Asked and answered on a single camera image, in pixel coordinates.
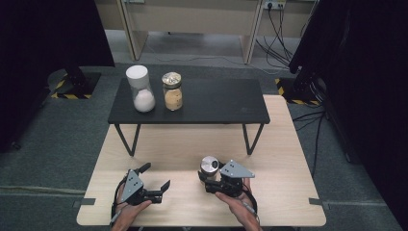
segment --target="power outlet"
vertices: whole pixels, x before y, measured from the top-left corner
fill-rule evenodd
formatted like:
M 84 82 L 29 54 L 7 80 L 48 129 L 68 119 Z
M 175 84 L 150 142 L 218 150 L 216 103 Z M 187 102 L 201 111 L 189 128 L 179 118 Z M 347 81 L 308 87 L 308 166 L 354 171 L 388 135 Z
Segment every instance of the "power outlet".
M 271 4 L 272 10 L 283 11 L 285 9 L 286 0 L 266 0 L 264 9 L 269 9 L 269 4 Z

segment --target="cable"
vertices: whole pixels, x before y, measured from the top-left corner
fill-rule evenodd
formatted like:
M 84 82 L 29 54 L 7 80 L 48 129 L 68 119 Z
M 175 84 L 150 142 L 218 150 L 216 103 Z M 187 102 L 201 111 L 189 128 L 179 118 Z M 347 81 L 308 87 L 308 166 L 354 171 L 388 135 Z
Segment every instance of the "cable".
M 319 134 L 320 134 L 320 126 L 321 126 L 321 121 L 323 120 L 325 115 L 325 112 L 321 115 L 320 120 L 319 120 L 319 126 L 318 126 L 318 132 L 316 134 L 316 141 L 315 141 L 315 157 L 313 161 L 313 167 L 312 167 L 312 178 L 315 178 L 315 171 L 316 171 L 316 164 L 318 162 L 318 143 L 319 143 Z
M 312 115 L 317 115 L 317 114 L 321 114 L 321 115 L 318 116 L 318 117 L 312 117 L 312 118 L 306 118 L 306 119 L 300 120 L 300 119 L 303 118 L 303 117 L 312 116 Z M 320 112 L 316 112 L 316 113 L 310 113 L 310 114 L 306 114 L 306 115 L 301 115 L 301 116 L 299 116 L 299 117 L 296 117 L 296 118 L 292 119 L 293 122 L 295 122 L 295 121 L 306 121 L 306 120 L 310 120 L 310 119 L 313 120 L 313 121 L 311 121 L 311 122 L 309 122 L 309 123 L 303 125 L 303 126 L 300 127 L 299 129 L 296 129 L 296 131 L 300 131 L 301 129 L 303 129 L 303 128 L 306 127 L 307 125 L 309 125 L 309 124 L 311 124 L 311 123 L 313 123 L 313 122 L 315 122 L 316 120 L 319 119 L 319 125 L 318 125 L 317 134 L 316 134 L 316 140 L 315 140 L 315 155 L 314 155 L 314 161 L 313 161 L 312 170 L 311 170 L 312 178 L 315 178 L 316 165 L 317 165 L 317 162 L 318 162 L 318 147 L 319 147 L 318 144 L 319 144 L 320 126 L 321 126 L 321 122 L 322 122 L 322 120 L 323 120 L 325 114 L 326 114 L 326 111 L 320 111 Z

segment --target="yellow black warning tape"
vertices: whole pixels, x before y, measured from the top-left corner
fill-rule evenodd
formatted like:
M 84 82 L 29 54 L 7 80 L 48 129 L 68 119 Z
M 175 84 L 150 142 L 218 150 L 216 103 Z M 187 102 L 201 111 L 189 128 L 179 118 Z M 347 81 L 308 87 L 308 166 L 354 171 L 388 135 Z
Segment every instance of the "yellow black warning tape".
M 51 98 L 64 98 L 64 99 L 89 99 L 91 97 L 91 94 L 80 94 L 80 93 L 59 93 L 58 91 L 64 87 L 65 84 L 67 84 L 68 81 L 66 81 L 68 78 L 68 75 L 65 74 L 63 79 L 58 83 L 58 85 L 55 87 L 54 93 L 51 95 Z
M 276 87 L 278 88 L 279 95 L 283 96 L 286 99 L 287 103 L 319 105 L 319 102 L 317 100 L 293 99 L 285 92 L 285 89 L 283 88 L 282 82 L 279 78 L 275 79 L 275 83 L 276 83 Z

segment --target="wooden table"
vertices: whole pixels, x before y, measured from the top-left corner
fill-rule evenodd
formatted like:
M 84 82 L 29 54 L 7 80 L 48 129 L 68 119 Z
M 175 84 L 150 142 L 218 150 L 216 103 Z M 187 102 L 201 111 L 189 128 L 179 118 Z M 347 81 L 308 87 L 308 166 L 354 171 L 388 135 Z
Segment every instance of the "wooden table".
M 148 124 L 140 136 L 138 155 L 130 157 L 113 125 L 109 128 L 91 176 L 77 221 L 81 225 L 109 225 L 115 188 L 129 168 L 152 163 L 140 176 L 148 190 L 157 190 L 167 180 L 170 188 L 162 204 L 153 204 L 133 223 L 135 226 L 240 226 L 228 206 L 205 192 L 197 176 L 202 158 L 235 160 L 255 173 L 251 188 L 258 201 L 262 226 L 322 226 L 323 209 L 310 204 L 319 198 L 284 98 L 264 95 L 270 124 L 265 125 L 254 155 L 245 153 L 242 127 L 237 124 Z M 137 125 L 124 125 L 131 140 Z M 254 137 L 257 125 L 249 125 Z

